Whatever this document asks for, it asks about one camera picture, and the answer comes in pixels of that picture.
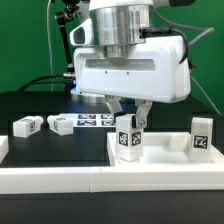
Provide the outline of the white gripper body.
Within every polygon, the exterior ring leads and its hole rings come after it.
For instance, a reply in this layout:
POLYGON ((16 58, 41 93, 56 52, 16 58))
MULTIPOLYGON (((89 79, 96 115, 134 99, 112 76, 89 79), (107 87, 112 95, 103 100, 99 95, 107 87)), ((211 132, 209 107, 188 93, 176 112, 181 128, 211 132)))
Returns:
POLYGON ((180 36, 131 45, 127 58, 105 58, 101 48, 75 50, 80 92, 174 103, 190 93, 190 72, 180 36))

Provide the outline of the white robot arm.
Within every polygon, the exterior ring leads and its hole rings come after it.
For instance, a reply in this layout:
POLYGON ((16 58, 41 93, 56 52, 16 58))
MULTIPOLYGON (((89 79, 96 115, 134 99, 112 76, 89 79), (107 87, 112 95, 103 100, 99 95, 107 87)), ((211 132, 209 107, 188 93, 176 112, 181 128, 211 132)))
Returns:
POLYGON ((190 6, 196 0, 80 0, 89 18, 71 31, 76 47, 76 91, 102 94, 114 119, 124 112, 121 98, 132 98, 132 125, 143 129, 154 102, 175 103, 190 93, 185 37, 153 26, 161 6, 190 6))

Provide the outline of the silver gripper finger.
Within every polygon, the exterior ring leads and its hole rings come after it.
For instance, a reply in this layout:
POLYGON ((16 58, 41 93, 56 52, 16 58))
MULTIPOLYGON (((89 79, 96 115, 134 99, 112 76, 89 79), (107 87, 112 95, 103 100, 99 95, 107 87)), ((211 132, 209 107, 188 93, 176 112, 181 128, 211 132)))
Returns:
POLYGON ((124 114, 124 111, 120 104, 120 100, 121 98, 117 96, 105 96, 105 102, 112 115, 113 121, 116 121, 116 118, 118 116, 122 116, 124 114))
POLYGON ((150 100, 135 100, 136 113, 132 116, 132 127, 134 129, 144 129, 147 127, 147 116, 152 107, 150 100))

